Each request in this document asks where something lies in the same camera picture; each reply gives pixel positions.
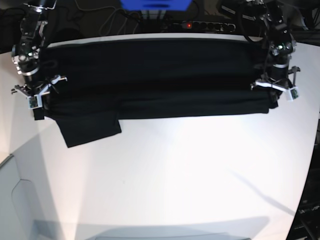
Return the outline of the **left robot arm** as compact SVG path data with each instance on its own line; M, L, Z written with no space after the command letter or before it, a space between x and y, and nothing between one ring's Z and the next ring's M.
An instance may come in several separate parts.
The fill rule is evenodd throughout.
M253 19L262 29L262 39L252 40L243 26L243 11L249 8ZM297 73L301 69L290 67L292 53L296 50L291 29L287 25L283 12L276 0L243 0L236 12L237 23L244 38L251 44L267 50L262 74L251 84L251 89L267 88L277 94L285 94L290 102L296 100L300 94L296 86Z

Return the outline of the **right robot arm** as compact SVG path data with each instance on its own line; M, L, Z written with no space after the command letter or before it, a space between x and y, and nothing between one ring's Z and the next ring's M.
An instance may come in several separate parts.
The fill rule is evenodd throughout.
M27 99L31 110L43 107L43 96L48 95L59 81L67 81L66 76L45 75L42 70L41 52L46 48L44 34L48 20L45 12L54 10L55 0L32 0L25 5L28 13L20 24L21 38L12 47L11 59L17 73L24 79L24 85L15 85L12 93L21 93Z

